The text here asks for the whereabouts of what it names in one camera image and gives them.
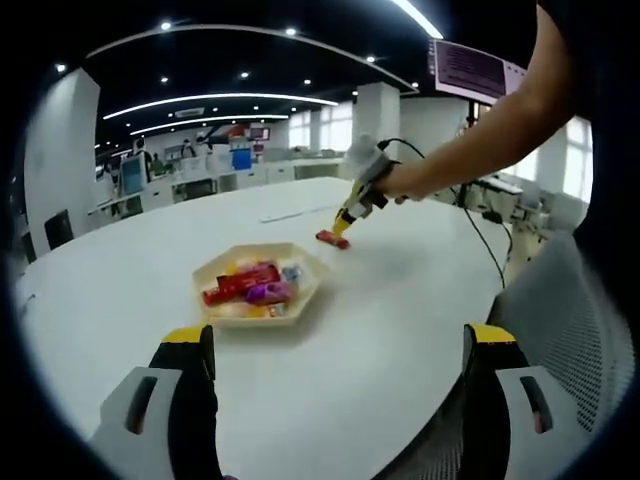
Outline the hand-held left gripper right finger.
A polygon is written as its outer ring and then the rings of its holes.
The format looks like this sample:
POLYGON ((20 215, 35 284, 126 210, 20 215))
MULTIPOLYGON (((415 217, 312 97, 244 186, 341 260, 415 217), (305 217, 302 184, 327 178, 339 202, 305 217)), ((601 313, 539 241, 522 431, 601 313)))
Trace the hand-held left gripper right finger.
POLYGON ((573 397, 505 329, 464 326, 462 379, 464 479, 555 479, 585 449, 573 397))

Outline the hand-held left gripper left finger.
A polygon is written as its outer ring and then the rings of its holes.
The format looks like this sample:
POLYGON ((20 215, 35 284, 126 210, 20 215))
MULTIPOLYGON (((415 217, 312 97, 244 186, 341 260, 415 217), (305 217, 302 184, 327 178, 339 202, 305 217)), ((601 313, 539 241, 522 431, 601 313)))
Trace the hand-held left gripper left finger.
POLYGON ((214 333, 179 328, 100 407, 91 446, 122 479, 221 479, 214 333))

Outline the person's right hand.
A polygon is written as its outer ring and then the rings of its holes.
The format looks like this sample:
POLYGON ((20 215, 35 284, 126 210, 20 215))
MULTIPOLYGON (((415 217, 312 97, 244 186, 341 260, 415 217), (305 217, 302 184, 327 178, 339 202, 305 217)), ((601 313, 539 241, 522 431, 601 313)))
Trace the person's right hand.
POLYGON ((421 201, 433 192, 421 162, 394 163, 389 173, 376 182, 376 188, 397 205, 409 200, 421 201))

